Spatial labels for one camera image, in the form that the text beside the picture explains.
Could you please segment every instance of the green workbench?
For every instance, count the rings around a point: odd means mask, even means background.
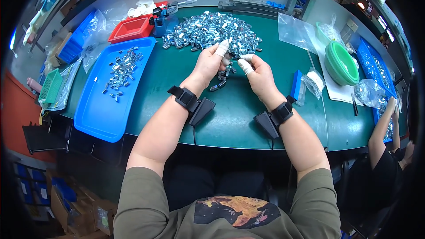
[[[199,15],[209,10],[219,11],[213,7],[180,8],[179,19]],[[311,66],[322,74],[319,58],[315,54],[279,40],[277,21],[253,16],[235,15],[252,25],[252,30],[263,38],[257,52],[273,70],[274,81],[278,89],[288,95],[291,92],[294,72],[307,73]],[[169,96],[167,90],[180,84],[193,70],[199,52],[191,52],[189,47],[176,49],[162,48],[162,40],[155,45],[139,87],[134,96],[125,133],[139,135],[143,126]],[[214,110],[196,127],[196,143],[203,146],[224,148],[270,149],[271,141],[254,123],[253,117],[266,110],[262,102],[252,92],[247,77],[242,70],[231,74],[226,86],[215,92],[205,90],[201,98],[207,97],[216,103]],[[365,78],[362,70],[360,77]],[[73,118],[82,89],[88,78],[82,67],[79,68],[70,91],[67,107],[61,112]],[[218,84],[214,78],[211,86]],[[307,91],[305,103],[295,109],[316,132],[324,147],[329,151],[367,146],[374,128],[372,109],[358,106],[359,115],[354,116],[353,105],[329,99],[327,89],[322,98],[317,99]],[[400,115],[401,135],[405,134],[406,125]],[[185,126],[180,136],[180,143],[193,144],[193,128]],[[274,148],[284,148],[282,141],[276,141]]]

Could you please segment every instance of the red plastic box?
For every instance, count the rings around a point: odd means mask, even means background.
[[[155,3],[157,7],[167,5],[167,1]],[[138,38],[148,37],[153,29],[153,25],[149,24],[152,14],[142,15],[137,18],[127,17],[121,21],[109,36],[108,42],[112,44],[134,40]]]

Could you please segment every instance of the black wrist device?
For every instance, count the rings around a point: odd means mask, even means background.
[[[254,120],[265,131],[268,138],[274,140],[279,137],[277,128],[294,114],[292,112],[292,104],[296,101],[296,99],[288,95],[286,102],[280,104],[271,113],[264,111],[254,117]]]
[[[198,100],[196,95],[187,88],[171,87],[167,93],[176,97],[176,102],[189,111],[189,125],[195,126],[214,109],[215,103],[207,98]]]

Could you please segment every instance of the person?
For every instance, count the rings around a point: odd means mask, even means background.
[[[180,87],[199,97],[217,71],[224,69],[228,47],[224,40],[204,49]],[[274,83],[272,69],[260,57],[244,55],[238,64],[268,111],[286,102]],[[297,191],[289,213],[262,199],[233,194],[199,197],[170,212],[162,181],[164,165],[188,118],[188,111],[171,95],[144,126],[130,153],[114,218],[114,237],[339,238],[337,197],[327,156],[311,127],[295,109],[292,112],[279,126],[297,171]]]
[[[402,184],[410,177],[414,144],[400,150],[399,110],[396,99],[388,100],[384,114],[369,138],[369,153],[357,159],[349,174],[349,186],[343,213],[350,212],[354,222],[391,206],[400,194]],[[393,121],[393,140],[390,149],[383,140],[390,120]]]

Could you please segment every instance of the olive green t-shirt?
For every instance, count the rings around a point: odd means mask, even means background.
[[[287,214],[267,201],[216,196],[169,212],[162,179],[133,167],[125,172],[114,238],[143,239],[340,238],[337,195],[331,172],[316,169],[298,183]]]

